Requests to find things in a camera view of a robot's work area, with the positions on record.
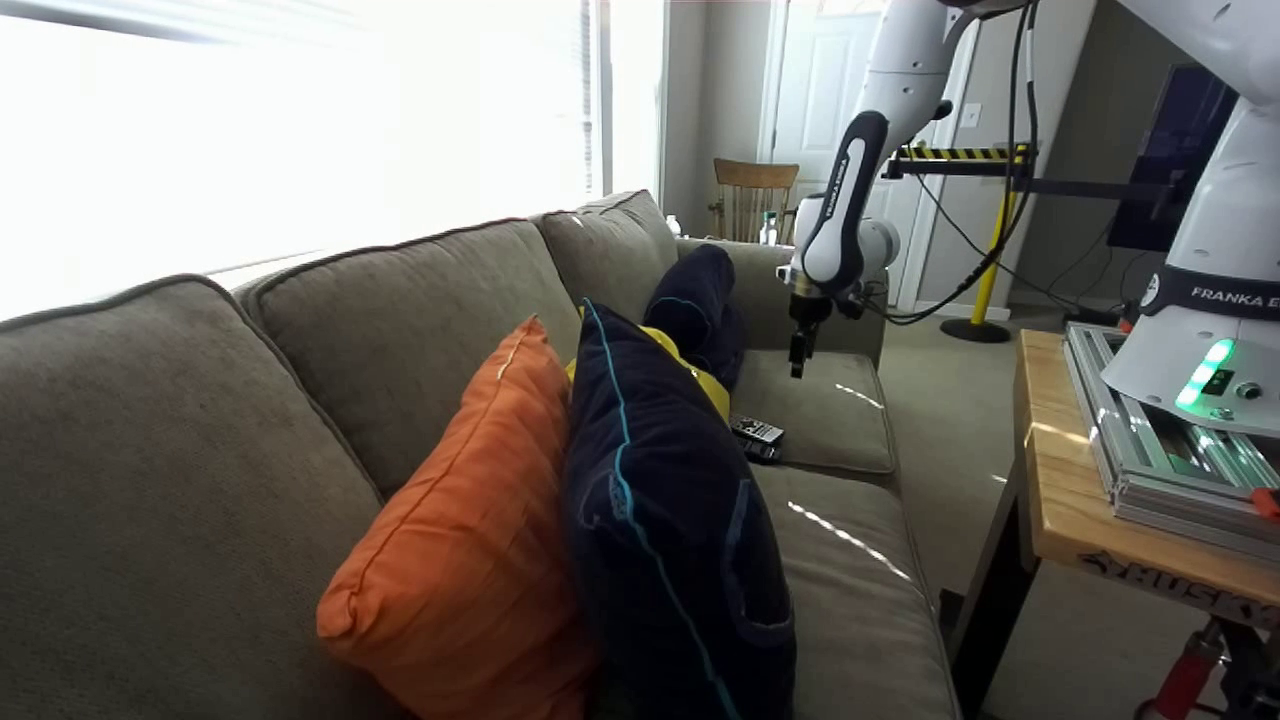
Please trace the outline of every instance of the couch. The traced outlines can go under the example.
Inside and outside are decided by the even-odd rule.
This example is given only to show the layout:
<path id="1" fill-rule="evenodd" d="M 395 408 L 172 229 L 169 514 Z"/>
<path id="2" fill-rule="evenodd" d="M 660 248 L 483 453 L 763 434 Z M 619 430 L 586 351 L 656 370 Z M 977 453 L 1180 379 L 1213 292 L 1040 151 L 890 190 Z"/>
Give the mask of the couch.
<path id="1" fill-rule="evenodd" d="M 0 718 L 403 718 L 317 645 L 317 598 L 432 453 L 468 374 L 576 299 L 637 315 L 692 244 L 647 193 L 357 248 L 250 288 L 169 276 L 0 328 Z M 956 718 L 877 379 L 886 324 L 833 322 L 790 376 L 786 248 L 736 265 L 731 416 L 796 603 L 796 720 Z M 612 718 L 599 685 L 593 718 Z"/>

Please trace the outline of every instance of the wooden desk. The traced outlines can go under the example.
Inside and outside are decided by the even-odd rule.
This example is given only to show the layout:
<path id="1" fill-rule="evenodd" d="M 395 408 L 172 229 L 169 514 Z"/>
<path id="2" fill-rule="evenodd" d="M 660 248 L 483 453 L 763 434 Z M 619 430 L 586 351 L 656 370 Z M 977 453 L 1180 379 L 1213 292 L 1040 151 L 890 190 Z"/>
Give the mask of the wooden desk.
<path id="1" fill-rule="evenodd" d="M 1102 571 L 1213 615 L 1280 627 L 1280 570 L 1114 515 L 1063 338 L 1020 333 L 1012 412 L 1016 467 L 952 645 L 963 718 L 982 713 L 1040 560 Z"/>

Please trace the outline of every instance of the wooden furniture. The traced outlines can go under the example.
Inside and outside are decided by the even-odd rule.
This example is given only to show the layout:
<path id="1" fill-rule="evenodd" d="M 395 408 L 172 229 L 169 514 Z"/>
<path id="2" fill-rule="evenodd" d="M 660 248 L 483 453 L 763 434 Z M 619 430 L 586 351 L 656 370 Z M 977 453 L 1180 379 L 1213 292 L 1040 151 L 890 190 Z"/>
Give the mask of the wooden furniture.
<path id="1" fill-rule="evenodd" d="M 791 197 L 800 163 L 741 163 L 716 161 L 713 238 L 759 240 L 763 213 L 778 213 L 782 244 L 791 240 Z"/>
<path id="2" fill-rule="evenodd" d="M 952 645 L 963 718 L 983 704 L 1040 560 L 1147 588 L 1238 625 L 1280 627 L 1278 566 L 1114 515 L 1063 338 L 1020 333 L 1016 467 Z"/>

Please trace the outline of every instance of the chair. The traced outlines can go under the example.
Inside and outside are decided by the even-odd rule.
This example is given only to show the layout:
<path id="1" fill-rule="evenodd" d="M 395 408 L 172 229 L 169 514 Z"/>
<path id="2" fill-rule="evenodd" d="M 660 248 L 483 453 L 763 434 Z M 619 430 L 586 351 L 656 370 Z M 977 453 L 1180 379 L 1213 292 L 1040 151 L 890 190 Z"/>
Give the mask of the chair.
<path id="1" fill-rule="evenodd" d="M 716 158 L 716 190 L 722 199 L 713 204 L 716 238 L 728 240 L 759 240 L 763 213 L 778 213 L 778 240 L 791 240 L 791 197 L 796 197 L 800 163 L 741 163 Z"/>

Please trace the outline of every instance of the couch armrest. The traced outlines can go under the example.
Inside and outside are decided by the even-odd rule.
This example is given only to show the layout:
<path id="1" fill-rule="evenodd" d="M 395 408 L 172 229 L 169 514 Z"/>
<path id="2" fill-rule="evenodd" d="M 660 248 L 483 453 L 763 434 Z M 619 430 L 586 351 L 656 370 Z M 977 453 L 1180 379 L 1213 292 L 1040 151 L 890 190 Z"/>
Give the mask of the couch armrest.
<path id="1" fill-rule="evenodd" d="M 746 324 L 748 347 L 790 347 L 791 339 L 791 315 L 790 315 L 790 288 L 778 280 L 778 267 L 791 257 L 791 248 L 763 248 L 763 244 L 741 244 L 741 240 L 687 240 L 680 244 L 680 257 L 697 244 L 716 244 L 728 252 L 736 285 L 731 285 L 731 312 Z M 822 351 L 862 351 L 871 363 L 880 363 L 886 343 L 886 315 L 865 312 L 862 322 L 847 322 L 833 312 L 833 322 L 822 328 L 815 347 Z"/>

